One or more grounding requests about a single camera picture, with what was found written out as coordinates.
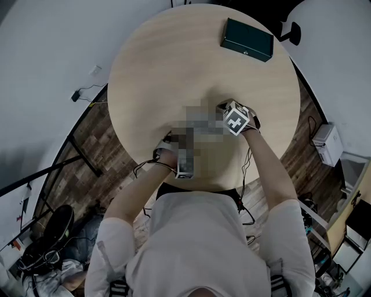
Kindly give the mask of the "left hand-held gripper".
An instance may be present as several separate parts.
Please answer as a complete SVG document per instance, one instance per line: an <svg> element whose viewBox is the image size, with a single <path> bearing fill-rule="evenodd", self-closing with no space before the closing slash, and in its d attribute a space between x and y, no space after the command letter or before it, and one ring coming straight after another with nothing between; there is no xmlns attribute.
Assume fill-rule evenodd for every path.
<svg viewBox="0 0 371 297"><path fill-rule="evenodd" d="M158 162L161 153L170 151L177 157L177 167L173 170L176 179L194 177L194 149L187 144L186 135L172 135L171 132L158 143L153 151L153 160Z"/></svg>

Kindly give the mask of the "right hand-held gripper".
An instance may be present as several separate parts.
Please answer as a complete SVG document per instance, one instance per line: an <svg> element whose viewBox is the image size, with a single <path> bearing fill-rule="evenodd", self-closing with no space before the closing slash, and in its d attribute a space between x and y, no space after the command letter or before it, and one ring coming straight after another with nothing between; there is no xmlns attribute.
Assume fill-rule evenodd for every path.
<svg viewBox="0 0 371 297"><path fill-rule="evenodd" d="M217 106L217 111L222 113L223 124L235 136L240 133L255 129L255 111L234 99L227 99Z"/></svg>

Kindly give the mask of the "person's right forearm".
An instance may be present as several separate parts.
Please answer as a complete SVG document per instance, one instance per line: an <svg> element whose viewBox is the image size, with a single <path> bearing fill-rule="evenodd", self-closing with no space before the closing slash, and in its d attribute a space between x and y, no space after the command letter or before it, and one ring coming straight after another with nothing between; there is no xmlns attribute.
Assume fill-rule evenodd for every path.
<svg viewBox="0 0 371 297"><path fill-rule="evenodd" d="M273 209L286 200L297 200L289 174L263 136L256 129L242 134L252 152L268 208Z"/></svg>

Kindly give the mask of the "person's left forearm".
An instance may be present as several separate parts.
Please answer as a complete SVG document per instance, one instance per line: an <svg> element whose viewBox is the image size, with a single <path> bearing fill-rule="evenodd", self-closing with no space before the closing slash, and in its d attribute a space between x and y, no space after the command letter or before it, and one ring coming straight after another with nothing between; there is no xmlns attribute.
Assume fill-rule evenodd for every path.
<svg viewBox="0 0 371 297"><path fill-rule="evenodd" d="M105 212L105 219L117 218L133 224L155 190L177 167L177 155L163 150L159 162L159 165L153 165L116 195Z"/></svg>

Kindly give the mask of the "person's black shorts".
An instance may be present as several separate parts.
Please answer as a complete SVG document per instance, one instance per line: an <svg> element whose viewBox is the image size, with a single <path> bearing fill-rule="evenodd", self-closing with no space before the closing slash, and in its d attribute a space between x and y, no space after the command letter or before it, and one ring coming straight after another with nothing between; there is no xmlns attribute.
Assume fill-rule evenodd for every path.
<svg viewBox="0 0 371 297"><path fill-rule="evenodd" d="M156 200L168 193L183 193L183 192L190 192L189 190L181 189L175 186L172 186L167 183L162 183L157 191ZM231 197L235 202L237 202L241 196L238 194L236 189L231 190L223 190L223 191L215 191L215 194L222 194Z"/></svg>

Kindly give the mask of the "dark green box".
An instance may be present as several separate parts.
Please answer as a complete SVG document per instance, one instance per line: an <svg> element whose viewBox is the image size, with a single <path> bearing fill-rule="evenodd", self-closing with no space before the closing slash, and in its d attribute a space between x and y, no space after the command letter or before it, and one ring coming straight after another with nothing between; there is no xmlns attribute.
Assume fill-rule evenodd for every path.
<svg viewBox="0 0 371 297"><path fill-rule="evenodd" d="M228 18L220 46L259 61L273 57L274 36L258 28Z"/></svg>

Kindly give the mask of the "white printer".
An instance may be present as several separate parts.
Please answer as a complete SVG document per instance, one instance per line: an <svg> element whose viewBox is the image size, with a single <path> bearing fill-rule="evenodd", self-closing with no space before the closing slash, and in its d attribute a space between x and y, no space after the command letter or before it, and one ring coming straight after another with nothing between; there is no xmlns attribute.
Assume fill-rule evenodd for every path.
<svg viewBox="0 0 371 297"><path fill-rule="evenodd" d="M322 124L312 138L323 164L335 167L344 148L339 132L333 124Z"/></svg>

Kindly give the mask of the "black office chair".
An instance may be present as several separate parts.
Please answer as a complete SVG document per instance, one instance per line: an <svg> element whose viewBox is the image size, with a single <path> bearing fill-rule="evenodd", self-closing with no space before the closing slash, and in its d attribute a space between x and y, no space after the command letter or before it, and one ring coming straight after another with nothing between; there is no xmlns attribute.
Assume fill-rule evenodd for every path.
<svg viewBox="0 0 371 297"><path fill-rule="evenodd" d="M221 5L233 8L252 17L282 42L289 40L297 46L301 40L300 26L292 22L290 31L283 34L283 23L290 12L304 0L219 0Z"/></svg>

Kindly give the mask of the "person's white shirt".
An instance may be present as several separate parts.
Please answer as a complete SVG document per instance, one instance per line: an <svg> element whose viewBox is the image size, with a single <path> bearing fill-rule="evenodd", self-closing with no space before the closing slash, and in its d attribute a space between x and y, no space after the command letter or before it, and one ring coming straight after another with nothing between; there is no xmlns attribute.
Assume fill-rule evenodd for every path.
<svg viewBox="0 0 371 297"><path fill-rule="evenodd" d="M293 297L312 297L315 271L298 201L270 210L258 253L250 250L235 202L207 192L168 193L154 204L148 240L139 249L132 226L102 220L85 281L86 297L108 297L125 279L131 297L271 297L271 277Z"/></svg>

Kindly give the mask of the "grey bin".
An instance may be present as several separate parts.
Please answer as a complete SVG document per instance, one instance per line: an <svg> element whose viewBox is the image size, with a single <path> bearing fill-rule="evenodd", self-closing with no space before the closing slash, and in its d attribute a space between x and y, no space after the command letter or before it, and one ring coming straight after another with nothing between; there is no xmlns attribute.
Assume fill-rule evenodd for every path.
<svg viewBox="0 0 371 297"><path fill-rule="evenodd" d="M369 159L341 158L341 167L344 175L344 188L342 191L351 194L369 165Z"/></svg>

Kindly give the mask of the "white metal desk leg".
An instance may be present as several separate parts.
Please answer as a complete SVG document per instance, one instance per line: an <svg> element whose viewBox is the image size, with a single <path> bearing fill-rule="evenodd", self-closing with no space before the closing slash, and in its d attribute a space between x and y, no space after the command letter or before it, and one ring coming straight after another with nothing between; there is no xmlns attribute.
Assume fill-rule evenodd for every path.
<svg viewBox="0 0 371 297"><path fill-rule="evenodd" d="M331 251L329 242L327 239L325 239L323 236L321 236L316 229L314 228L316 225L321 226L325 231L328 230L329 224L327 221L325 221L322 217L320 217L316 212L314 212L313 209L308 207L305 203L302 201L299 201L301 209L306 212L312 219L312 227L310 232L319 240L319 242L328 250Z"/></svg>

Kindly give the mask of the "black bag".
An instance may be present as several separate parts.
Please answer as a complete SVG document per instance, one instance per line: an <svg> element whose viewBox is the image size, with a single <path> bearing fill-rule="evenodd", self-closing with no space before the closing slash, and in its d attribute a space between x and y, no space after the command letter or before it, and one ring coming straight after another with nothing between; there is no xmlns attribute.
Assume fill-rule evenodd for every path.
<svg viewBox="0 0 371 297"><path fill-rule="evenodd" d="M74 224L74 210L69 205L58 207L48 223L43 236L30 244L17 261L25 274L43 274L60 263L60 250L70 237Z"/></svg>

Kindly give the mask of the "light wooden desk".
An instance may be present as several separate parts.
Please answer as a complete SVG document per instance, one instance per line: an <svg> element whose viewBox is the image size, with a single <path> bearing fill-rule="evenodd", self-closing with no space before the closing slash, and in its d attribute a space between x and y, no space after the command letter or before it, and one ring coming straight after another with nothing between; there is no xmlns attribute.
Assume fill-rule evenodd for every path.
<svg viewBox="0 0 371 297"><path fill-rule="evenodd" d="M334 215L334 218L330 220L326 234L332 256L341 245L345 236L345 221L353 210L351 201L355 198L357 193L361 195L357 198L357 202L359 202L359 200L364 200L371 204L371 159L363 167L360 177L347 196L347 199L342 203L340 210Z"/></svg>

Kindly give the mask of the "black storage box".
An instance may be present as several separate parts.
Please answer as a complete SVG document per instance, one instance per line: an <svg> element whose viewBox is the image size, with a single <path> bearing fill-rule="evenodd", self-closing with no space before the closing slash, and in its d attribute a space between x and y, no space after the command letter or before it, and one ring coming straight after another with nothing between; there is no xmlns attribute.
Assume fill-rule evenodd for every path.
<svg viewBox="0 0 371 297"><path fill-rule="evenodd" d="M371 204L360 200L345 221L346 226L366 240L371 239Z"/></svg>

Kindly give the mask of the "white framed box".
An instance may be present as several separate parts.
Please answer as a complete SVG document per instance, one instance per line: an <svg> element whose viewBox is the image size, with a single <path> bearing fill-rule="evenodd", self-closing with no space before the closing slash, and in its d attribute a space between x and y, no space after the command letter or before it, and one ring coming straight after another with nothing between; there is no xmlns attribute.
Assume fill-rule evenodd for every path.
<svg viewBox="0 0 371 297"><path fill-rule="evenodd" d="M349 241L344 240L334 254L333 261L345 273L348 273L360 256L361 250Z"/></svg>

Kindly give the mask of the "black metal frame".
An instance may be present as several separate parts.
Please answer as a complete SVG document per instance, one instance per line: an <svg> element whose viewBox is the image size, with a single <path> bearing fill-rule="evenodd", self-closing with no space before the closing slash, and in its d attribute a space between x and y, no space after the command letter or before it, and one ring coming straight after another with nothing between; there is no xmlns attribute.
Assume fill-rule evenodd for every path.
<svg viewBox="0 0 371 297"><path fill-rule="evenodd" d="M67 139L66 139L66 142L69 142L73 148L75 149L75 151L78 153L77 156L75 157L72 157L70 159L67 159L65 161L62 161L60 163L57 163L57 164L54 164L46 169L43 169L39 172L36 172L30 176L27 176L17 182L14 182L13 184L9 185L9 186L6 186L2 189L0 189L0 197L10 193L11 191L25 185L25 184L29 184L29 182L37 179L37 178L40 178L41 176L44 176L46 174L49 174L49 173L52 173L54 170L57 170L57 169L63 169L66 165L69 165L69 164L72 164L73 162L76 162L76 161L79 161L79 160L83 160L84 163L90 168L90 170L97 176L97 177L100 177L102 175L102 171L100 169L97 169L93 166L93 164L88 160L88 158L86 157L86 155L82 152L82 150L79 148L79 146L77 145L76 141L75 141L75 137L70 134L68 135Z"/></svg>

